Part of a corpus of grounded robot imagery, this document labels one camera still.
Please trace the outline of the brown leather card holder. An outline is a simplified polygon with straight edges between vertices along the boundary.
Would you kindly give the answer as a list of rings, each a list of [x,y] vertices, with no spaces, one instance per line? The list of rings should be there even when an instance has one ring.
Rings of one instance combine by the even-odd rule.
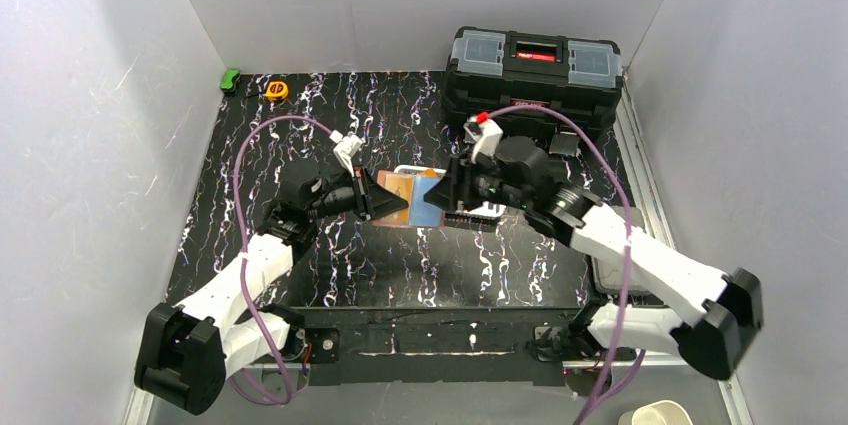
[[[377,183],[407,202],[403,210],[374,221],[376,226],[400,228],[439,228],[444,212],[424,200],[424,195],[441,180],[441,169],[399,165],[394,171],[380,170]]]

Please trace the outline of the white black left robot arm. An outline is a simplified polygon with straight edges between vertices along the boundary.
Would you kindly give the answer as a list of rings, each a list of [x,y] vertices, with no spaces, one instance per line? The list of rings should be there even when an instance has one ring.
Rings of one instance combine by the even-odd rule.
[[[147,315],[134,384],[193,415],[215,402],[225,382],[256,359],[281,356],[303,325],[295,312],[258,308],[269,285],[314,245],[319,220],[353,212],[363,221],[406,209],[407,199],[362,168],[319,174],[313,164],[281,182],[246,247],[203,287]]]

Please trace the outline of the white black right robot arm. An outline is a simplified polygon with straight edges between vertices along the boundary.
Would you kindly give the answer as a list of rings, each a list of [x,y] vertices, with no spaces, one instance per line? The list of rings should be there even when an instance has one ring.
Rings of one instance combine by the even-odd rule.
[[[540,234],[607,265],[631,255],[631,276],[662,307],[590,301],[557,336],[537,344],[590,357],[625,347],[682,358],[701,374],[727,380],[761,331],[761,282],[744,268],[728,274],[697,262],[627,226],[613,207],[548,170],[545,152],[526,137],[502,141],[493,157],[474,163],[453,155],[424,195],[445,212],[485,202],[516,208]]]

